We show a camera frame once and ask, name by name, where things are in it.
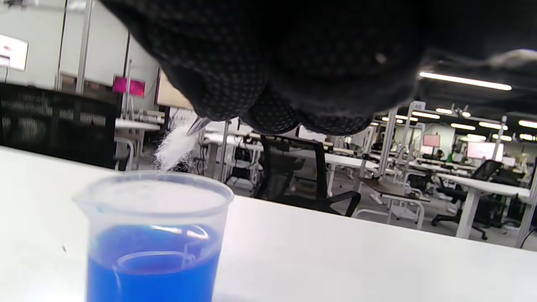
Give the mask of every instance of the blue liquid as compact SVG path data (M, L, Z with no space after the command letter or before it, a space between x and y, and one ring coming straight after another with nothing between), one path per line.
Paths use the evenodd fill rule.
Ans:
M220 241L210 228L117 226L90 245L88 302L211 301Z

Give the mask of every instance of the white cotton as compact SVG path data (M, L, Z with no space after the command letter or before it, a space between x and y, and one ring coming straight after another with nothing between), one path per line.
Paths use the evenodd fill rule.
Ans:
M489 63L494 67L520 67L537 62L537 52L531 49L516 49L514 51L495 55Z
M160 171L168 171L175 167L180 161L190 163L190 151L198 135L186 135L192 122L177 125L166 138L161 142L155 154L156 163Z

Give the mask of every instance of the whiteboard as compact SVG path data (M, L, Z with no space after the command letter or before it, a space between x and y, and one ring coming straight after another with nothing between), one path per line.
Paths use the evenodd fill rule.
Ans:
M175 89L166 74L160 71L157 91L157 105L175 108L194 109L190 101L177 89Z

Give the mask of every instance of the computer monitor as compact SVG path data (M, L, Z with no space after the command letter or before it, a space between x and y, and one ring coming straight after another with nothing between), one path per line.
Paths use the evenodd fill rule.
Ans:
M124 94L127 92L127 78L122 76L114 77L114 86L112 90ZM146 83L144 81L130 80L129 94L143 97L146 95Z
M28 42L0 34L0 66L26 69Z
M440 147L440 136L439 135L424 135L423 136L423 146Z
M419 151L423 154L433 154L434 147L422 146Z
M496 143L495 142L468 142L468 150L466 151L466 156L470 159L482 159L485 158L487 160L492 159L492 156L494 154L494 147ZM504 145L501 143L498 146L498 153L496 154L496 159L494 159L497 162L501 162L503 159L503 150Z
M502 163L508 167L514 167L517 164L517 159L514 157L504 157Z

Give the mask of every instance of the cable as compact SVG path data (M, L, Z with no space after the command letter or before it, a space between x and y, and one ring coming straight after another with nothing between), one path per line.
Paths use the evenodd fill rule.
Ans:
M534 228L533 230L531 230L531 232L529 232L526 237L524 238L524 240L522 241L522 244L520 245L520 248L523 248L524 247L524 243L526 242L526 240L528 239L528 237L533 233L537 231L537 228Z

